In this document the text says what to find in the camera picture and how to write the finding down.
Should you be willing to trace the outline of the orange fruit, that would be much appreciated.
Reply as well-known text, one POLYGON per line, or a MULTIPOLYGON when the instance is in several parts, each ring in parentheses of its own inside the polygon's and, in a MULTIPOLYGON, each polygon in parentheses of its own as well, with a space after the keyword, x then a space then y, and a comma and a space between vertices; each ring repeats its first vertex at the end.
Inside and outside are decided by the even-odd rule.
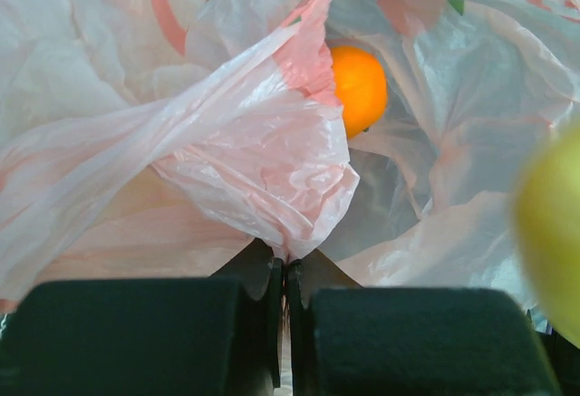
POLYGON ((341 45, 331 49, 335 96, 343 105, 348 139, 365 132, 385 113, 388 83, 381 63, 364 49, 341 45))

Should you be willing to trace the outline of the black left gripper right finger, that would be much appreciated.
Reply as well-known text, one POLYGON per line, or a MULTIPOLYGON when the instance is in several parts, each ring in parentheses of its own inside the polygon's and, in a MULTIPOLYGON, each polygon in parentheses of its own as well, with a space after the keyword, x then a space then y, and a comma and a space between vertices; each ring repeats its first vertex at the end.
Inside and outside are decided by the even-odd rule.
POLYGON ((483 288, 363 287, 320 252, 286 270, 297 395, 558 395, 520 306, 483 288))

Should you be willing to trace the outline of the pink plastic bag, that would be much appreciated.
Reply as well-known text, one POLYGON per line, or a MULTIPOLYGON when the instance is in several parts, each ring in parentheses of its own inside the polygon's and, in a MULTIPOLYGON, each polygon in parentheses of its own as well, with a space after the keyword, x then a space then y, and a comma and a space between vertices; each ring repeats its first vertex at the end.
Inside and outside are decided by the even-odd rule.
POLYGON ((508 206, 579 110, 579 0, 1 0, 1 309, 208 275, 258 237, 523 307, 508 206), (331 49, 382 65, 348 139, 331 49))

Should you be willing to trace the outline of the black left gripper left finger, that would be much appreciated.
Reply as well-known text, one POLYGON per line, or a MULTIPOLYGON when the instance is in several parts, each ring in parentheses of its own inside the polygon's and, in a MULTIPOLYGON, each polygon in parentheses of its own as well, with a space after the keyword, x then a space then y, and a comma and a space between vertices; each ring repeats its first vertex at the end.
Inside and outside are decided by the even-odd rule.
POLYGON ((38 285, 1 338, 4 395, 270 395, 284 264, 253 241, 208 277, 38 285))

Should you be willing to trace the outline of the pale yellow round fruit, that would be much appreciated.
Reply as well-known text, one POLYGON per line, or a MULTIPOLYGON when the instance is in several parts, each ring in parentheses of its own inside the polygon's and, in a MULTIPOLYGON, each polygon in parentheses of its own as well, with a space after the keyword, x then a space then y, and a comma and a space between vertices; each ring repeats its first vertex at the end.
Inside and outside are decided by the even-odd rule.
POLYGON ((579 345, 579 123, 543 144, 514 197, 518 250, 544 316, 579 345))

